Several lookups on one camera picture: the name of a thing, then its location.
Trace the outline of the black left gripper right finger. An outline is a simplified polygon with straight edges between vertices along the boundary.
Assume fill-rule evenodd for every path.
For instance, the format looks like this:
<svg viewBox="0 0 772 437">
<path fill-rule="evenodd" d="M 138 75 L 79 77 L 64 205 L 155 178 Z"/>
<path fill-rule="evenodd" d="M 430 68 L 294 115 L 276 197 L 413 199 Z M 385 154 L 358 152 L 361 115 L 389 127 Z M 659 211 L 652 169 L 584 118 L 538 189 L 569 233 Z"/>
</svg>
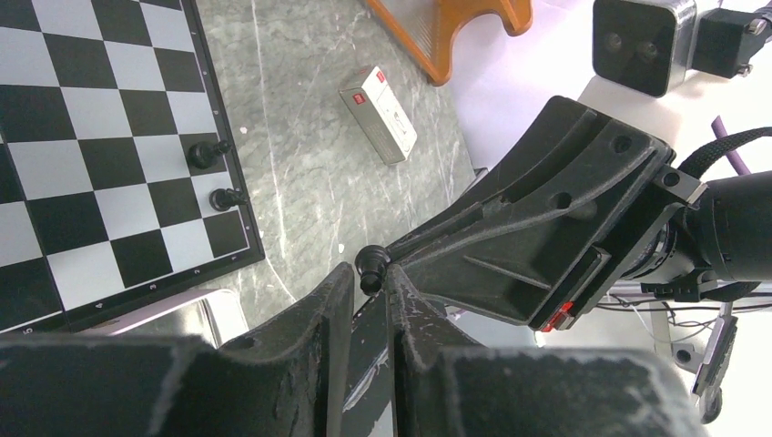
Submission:
<svg viewBox="0 0 772 437">
<path fill-rule="evenodd" d="M 489 348 L 388 269 L 398 436 L 703 436 L 676 372 L 635 349 Z"/>
</svg>

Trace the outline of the black chess pawn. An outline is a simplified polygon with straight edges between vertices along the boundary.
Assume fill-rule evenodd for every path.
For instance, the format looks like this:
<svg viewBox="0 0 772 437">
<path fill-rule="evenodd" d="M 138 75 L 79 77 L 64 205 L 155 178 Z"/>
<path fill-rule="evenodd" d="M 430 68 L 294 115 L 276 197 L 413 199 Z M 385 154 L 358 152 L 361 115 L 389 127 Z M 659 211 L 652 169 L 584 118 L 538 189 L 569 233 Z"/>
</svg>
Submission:
<svg viewBox="0 0 772 437">
<path fill-rule="evenodd" d="M 360 275 L 360 289 L 367 296 L 375 296 L 382 288 L 391 264 L 388 250 L 369 245 L 362 248 L 355 258 L 355 268 Z"/>
<path fill-rule="evenodd" d="M 218 160 L 228 154 L 233 145 L 227 140 L 218 142 L 199 141 L 188 148 L 186 158 L 194 168 L 207 169 L 218 163 Z"/>
<path fill-rule="evenodd" d="M 249 204 L 249 197 L 233 188 L 217 188 L 209 194 L 210 206 L 219 212 Z"/>
</svg>

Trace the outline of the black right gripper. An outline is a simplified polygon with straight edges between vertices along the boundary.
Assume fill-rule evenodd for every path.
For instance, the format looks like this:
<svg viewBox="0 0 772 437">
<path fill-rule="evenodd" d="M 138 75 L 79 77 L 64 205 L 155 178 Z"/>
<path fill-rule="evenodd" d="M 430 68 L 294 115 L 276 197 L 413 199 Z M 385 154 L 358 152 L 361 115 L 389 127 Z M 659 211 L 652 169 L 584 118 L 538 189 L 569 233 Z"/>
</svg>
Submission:
<svg viewBox="0 0 772 437">
<path fill-rule="evenodd" d="M 771 176 L 701 184 L 658 137 L 567 97 L 505 158 L 388 247 L 427 300 L 566 330 L 620 279 L 664 300 L 771 277 Z"/>
</svg>

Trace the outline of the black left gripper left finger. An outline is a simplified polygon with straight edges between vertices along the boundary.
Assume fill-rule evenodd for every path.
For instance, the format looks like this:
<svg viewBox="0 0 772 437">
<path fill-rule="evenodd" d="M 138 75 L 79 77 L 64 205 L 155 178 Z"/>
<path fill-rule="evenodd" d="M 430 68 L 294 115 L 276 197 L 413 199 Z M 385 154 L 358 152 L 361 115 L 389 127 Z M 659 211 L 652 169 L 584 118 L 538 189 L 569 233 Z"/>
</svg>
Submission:
<svg viewBox="0 0 772 437">
<path fill-rule="evenodd" d="M 195 336 L 5 335 L 4 436 L 337 436 L 355 274 L 214 348 Z"/>
</svg>

